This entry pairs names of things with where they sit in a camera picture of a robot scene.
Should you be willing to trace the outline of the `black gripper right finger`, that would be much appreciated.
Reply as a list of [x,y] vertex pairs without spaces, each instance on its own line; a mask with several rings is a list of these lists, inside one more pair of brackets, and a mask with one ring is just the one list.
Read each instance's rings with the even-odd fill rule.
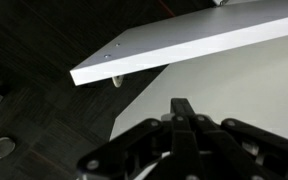
[[206,115],[196,115],[192,124],[235,180],[288,180],[287,138],[233,118],[217,125]]

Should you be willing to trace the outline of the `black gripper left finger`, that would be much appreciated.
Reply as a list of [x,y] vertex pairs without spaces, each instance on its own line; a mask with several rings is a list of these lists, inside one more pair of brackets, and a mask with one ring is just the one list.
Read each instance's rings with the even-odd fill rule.
[[77,163],[81,180],[188,180],[201,169],[189,101],[173,98],[163,120],[145,119]]

